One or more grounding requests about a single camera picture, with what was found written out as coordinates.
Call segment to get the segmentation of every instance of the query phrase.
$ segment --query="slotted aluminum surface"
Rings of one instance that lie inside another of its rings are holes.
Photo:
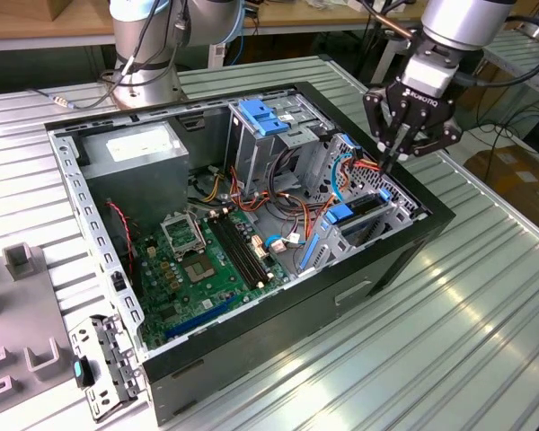
[[[487,61],[513,76],[521,76],[539,64],[539,41],[520,31],[501,31],[483,52]],[[539,92],[539,74],[526,84]]]
[[[364,89],[318,57],[181,75],[194,98],[299,80],[367,128]],[[103,90],[51,92],[88,103]],[[80,115],[0,95],[0,249],[44,248],[68,328],[109,311],[42,128]],[[161,429],[535,429],[539,233],[444,154],[408,168],[457,214],[441,237],[386,291]],[[153,417],[141,398],[96,426],[70,381],[0,415],[0,429],[153,429]]]

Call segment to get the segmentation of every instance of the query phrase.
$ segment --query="blue drive bay latch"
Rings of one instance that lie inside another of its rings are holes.
[[[263,101],[240,101],[240,111],[262,136],[285,132],[289,125],[280,121],[273,109]]]

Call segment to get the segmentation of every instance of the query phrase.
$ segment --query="blue cable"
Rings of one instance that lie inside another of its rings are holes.
[[[281,235],[271,235],[268,237],[268,239],[264,242],[266,247],[269,247],[273,242],[281,240]]]
[[[335,159],[335,162],[333,162],[333,166],[331,167],[331,188],[333,189],[333,193],[335,193],[335,196],[338,197],[340,202],[343,202],[343,196],[340,193],[340,190],[338,189],[338,184],[335,177],[336,168],[338,167],[338,163],[341,161],[341,159],[345,159],[348,157],[352,157],[352,153],[345,153],[338,155],[337,159]]]
[[[234,58],[234,61],[232,61],[232,63],[230,63],[229,66],[233,66],[235,64],[235,62],[240,58],[240,56],[242,55],[242,51],[243,51],[243,33],[240,34],[240,50],[237,51],[237,55],[235,56]]]

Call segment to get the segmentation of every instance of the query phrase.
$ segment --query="robotiq logo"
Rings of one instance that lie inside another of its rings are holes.
[[[427,96],[422,96],[421,94],[418,94],[416,92],[413,92],[409,88],[405,90],[404,96],[411,96],[413,99],[417,99],[418,101],[422,101],[424,103],[427,103],[428,105],[431,105],[432,107],[436,108],[438,106],[438,102],[436,100],[433,100]]]

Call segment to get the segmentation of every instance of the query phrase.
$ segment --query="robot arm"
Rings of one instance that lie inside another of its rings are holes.
[[[392,29],[411,41],[411,56],[401,76],[386,88],[364,96],[364,106],[372,133],[378,139],[382,171],[388,172],[398,160],[411,154],[422,156],[461,138],[463,131],[453,120],[455,101],[444,96],[452,82],[463,86],[509,86],[519,84],[539,72],[531,72],[506,83],[484,83],[458,73],[459,63],[468,53],[489,45],[504,22],[536,18],[508,17],[517,0],[430,0],[421,21],[423,29],[413,35],[371,6],[364,6]],[[382,101],[389,107],[385,120]],[[437,139],[416,140],[419,132],[442,127]]]
[[[113,97],[128,108],[183,99],[176,49],[229,42],[240,34],[244,16],[243,0],[111,0],[110,13],[120,70],[112,81],[121,80]]]

